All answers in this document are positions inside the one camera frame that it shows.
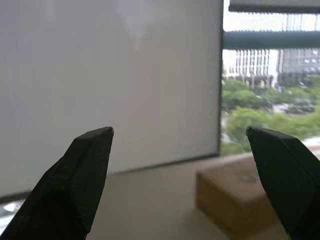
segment blurry cityscape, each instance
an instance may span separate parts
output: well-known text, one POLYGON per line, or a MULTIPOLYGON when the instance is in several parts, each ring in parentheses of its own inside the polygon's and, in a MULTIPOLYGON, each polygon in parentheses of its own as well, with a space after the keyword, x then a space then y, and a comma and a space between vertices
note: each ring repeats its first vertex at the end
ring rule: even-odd
MULTIPOLYGON (((320 31, 317 14, 233 13, 227 31, 320 31)), ((248 126, 295 136, 320 154, 320 48, 223 51, 221 154, 250 151, 248 126)))

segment wooden box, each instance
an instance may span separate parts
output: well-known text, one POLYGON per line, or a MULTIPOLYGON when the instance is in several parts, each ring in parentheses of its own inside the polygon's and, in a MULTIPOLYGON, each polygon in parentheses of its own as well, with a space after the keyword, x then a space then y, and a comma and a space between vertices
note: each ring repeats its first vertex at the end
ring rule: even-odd
POLYGON ((278 222, 253 158, 199 172, 196 205, 233 240, 278 222))

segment window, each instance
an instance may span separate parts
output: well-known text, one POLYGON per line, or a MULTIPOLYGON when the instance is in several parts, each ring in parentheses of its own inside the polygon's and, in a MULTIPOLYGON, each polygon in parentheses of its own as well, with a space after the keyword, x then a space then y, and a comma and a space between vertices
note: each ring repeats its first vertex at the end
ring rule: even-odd
POLYGON ((222 76, 221 155, 249 152, 245 129, 256 126, 295 136, 320 156, 320 14, 229 12, 225 3, 224 68, 241 65, 233 53, 242 53, 249 74, 222 76))

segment roller blind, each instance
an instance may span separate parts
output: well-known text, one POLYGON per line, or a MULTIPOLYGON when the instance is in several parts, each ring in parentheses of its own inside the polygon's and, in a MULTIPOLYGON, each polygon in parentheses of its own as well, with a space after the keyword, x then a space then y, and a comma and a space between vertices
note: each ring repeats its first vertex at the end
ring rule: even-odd
POLYGON ((320 13, 319 0, 230 0, 232 12, 320 13))

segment wooden block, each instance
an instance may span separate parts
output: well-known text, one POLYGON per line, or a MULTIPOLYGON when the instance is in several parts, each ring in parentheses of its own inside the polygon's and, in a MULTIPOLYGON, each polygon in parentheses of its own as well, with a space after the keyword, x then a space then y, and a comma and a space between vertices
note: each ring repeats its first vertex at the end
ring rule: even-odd
POLYGON ((197 174, 196 206, 234 240, 244 240, 278 222, 253 158, 197 174))

